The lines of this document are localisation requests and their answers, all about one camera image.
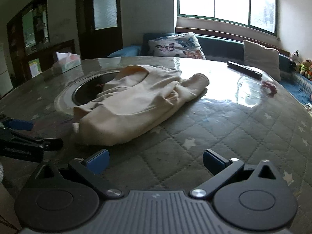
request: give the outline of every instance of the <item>remote control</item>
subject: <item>remote control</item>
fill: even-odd
[[[248,68],[248,67],[246,67],[244,65],[239,65],[239,64],[231,62],[231,61],[228,61],[227,65],[231,69],[234,69],[234,70],[236,70],[238,72],[244,73],[244,74],[246,74],[248,76],[251,76],[253,78],[256,78],[258,80],[260,80],[261,77],[262,77],[262,74],[260,72],[257,72],[257,71],[255,71],[253,69],[250,69],[250,68]]]

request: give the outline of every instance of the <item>butterfly pillow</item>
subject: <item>butterfly pillow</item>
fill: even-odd
[[[193,32],[149,40],[152,56],[181,57],[206,60],[202,48]]]

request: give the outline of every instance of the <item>beige shirt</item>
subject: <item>beige shirt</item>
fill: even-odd
[[[123,68],[105,84],[97,99],[74,107],[74,125],[80,143],[126,143],[174,114],[209,84],[203,74],[181,80],[181,71],[149,65]]]

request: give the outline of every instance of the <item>green window frame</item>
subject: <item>green window frame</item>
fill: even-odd
[[[185,14],[180,14],[180,0],[177,0],[177,14],[180,17],[193,17],[193,18],[204,18],[204,19],[211,19],[211,20],[216,20],[216,21],[221,21],[221,22],[227,22],[227,23],[232,23],[235,25],[240,25],[240,26],[247,26],[251,29],[255,29],[261,32],[265,32],[267,34],[273,35],[273,36],[277,36],[277,21],[278,21],[278,4],[277,4],[277,0],[275,0],[275,26],[274,26],[274,32],[270,32],[264,29],[261,29],[259,27],[256,26],[252,26],[250,24],[250,18],[251,18],[251,0],[249,0],[249,11],[248,11],[248,24],[241,24],[238,22],[234,22],[234,21],[229,21],[229,20],[225,20],[225,19],[220,19],[220,18],[216,18],[216,0],[214,0],[214,8],[213,8],[213,15],[214,17],[205,17],[205,16],[198,16],[198,15],[185,15]]]

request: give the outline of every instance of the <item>table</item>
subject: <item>table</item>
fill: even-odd
[[[99,146],[75,145],[71,140],[71,108],[56,100],[74,83],[127,65],[145,64],[179,68],[187,79],[205,74],[210,85],[202,95],[185,104],[171,118],[132,141],[113,147],[103,175],[124,191],[130,189],[184,189],[212,175],[202,165],[202,153],[210,148],[225,158],[237,157],[250,164],[271,160],[295,196],[300,208],[294,233],[311,233],[312,224],[312,122],[309,114],[286,89],[264,73],[263,80],[277,86],[271,96],[261,82],[227,68],[226,63],[171,57],[122,57],[83,60],[81,66],[61,75],[49,70],[18,87],[0,100],[0,113],[32,119],[32,136],[64,140],[59,152],[46,153],[54,163],[86,158]],[[5,185],[15,196],[36,163],[0,158]]]

